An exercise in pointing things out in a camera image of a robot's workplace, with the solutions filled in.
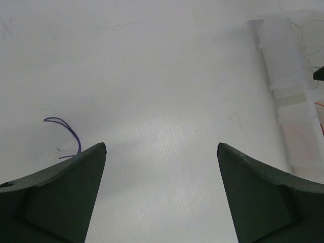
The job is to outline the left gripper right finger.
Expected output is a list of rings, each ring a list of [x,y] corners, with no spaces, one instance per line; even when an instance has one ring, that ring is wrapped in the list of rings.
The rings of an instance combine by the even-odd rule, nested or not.
[[[225,143],[217,158],[239,242],[323,242],[323,184]]]

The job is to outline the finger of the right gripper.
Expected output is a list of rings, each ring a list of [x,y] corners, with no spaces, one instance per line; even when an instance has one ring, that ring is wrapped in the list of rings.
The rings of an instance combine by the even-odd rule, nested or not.
[[[324,67],[319,68],[313,73],[313,79],[317,81],[324,81]]]

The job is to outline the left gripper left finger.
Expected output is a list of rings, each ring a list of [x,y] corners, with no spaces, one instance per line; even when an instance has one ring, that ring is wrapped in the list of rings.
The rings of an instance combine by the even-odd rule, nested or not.
[[[98,143],[1,184],[1,242],[85,242],[105,162]]]

